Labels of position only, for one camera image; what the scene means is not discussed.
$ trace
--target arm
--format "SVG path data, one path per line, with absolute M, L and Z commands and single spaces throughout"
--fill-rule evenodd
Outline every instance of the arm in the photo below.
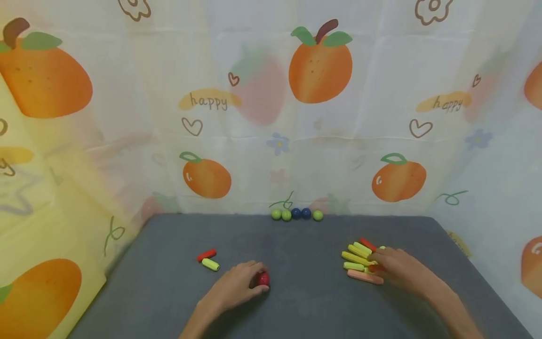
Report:
M 265 285 L 249 288 L 254 276 L 266 270 L 263 263 L 249 261 L 226 272 L 198 302 L 178 339 L 200 339 L 219 315 L 269 291 Z
M 220 315 L 220 311 L 212 306 L 199 302 L 179 339 L 200 339 L 207 327 Z
M 483 339 L 459 296 L 450 288 L 430 291 L 424 300 L 442 318 L 454 339 Z
M 376 275 L 425 300 L 442 318 L 454 339 L 483 339 L 459 296 L 430 269 L 403 250 L 377 249 L 369 260 Z

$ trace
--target blue ball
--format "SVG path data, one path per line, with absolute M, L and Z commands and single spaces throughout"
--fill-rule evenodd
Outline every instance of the blue ball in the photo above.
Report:
M 310 219 L 311 216 L 312 216 L 312 212 L 310 209 L 308 208 L 304 208 L 302 211 L 301 211 L 301 216 L 303 217 L 303 219 Z
M 292 212 L 292 219 L 297 220 L 301 218 L 301 210 L 299 208 L 294 208 L 291 210 Z

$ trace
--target gray table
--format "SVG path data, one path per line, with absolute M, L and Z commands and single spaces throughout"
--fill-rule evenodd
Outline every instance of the gray table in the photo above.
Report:
M 269 267 L 271 290 L 224 314 L 207 338 L 446 338 L 432 310 L 385 284 L 346 276 L 340 256 L 360 237 L 403 248 L 445 280 L 487 339 L 532 338 L 431 218 L 158 215 L 125 253 L 70 339 L 176 339 L 198 300 L 230 267 Z M 213 272 L 196 256 L 211 248 Z

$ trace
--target green ball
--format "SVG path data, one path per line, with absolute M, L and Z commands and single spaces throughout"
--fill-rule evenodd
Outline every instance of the green ball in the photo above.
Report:
M 283 210 L 282 211 L 282 219 L 284 221 L 290 221 L 292 219 L 292 212 L 290 212 L 287 209 Z
M 316 221 L 320 221 L 324 218 L 324 214 L 322 213 L 322 211 L 320 210 L 315 210 L 313 213 L 312 213 L 312 218 Z
M 273 220 L 280 219 L 281 215 L 282 215 L 282 212 L 280 212 L 279 209 L 274 209 L 271 211 L 271 218 L 273 218 Z

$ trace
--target hand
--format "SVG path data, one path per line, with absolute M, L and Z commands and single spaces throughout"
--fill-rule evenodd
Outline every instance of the hand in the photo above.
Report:
M 265 285 L 253 289 L 249 287 L 254 276 L 266 270 L 263 263 L 256 263 L 254 260 L 232 267 L 213 285 L 198 305 L 205 305 L 222 313 L 267 292 L 269 287 Z
M 444 281 L 404 250 L 378 248 L 369 257 L 371 260 L 376 260 L 383 268 L 376 270 L 375 275 L 419 297 L 427 297 L 433 291 L 450 290 Z

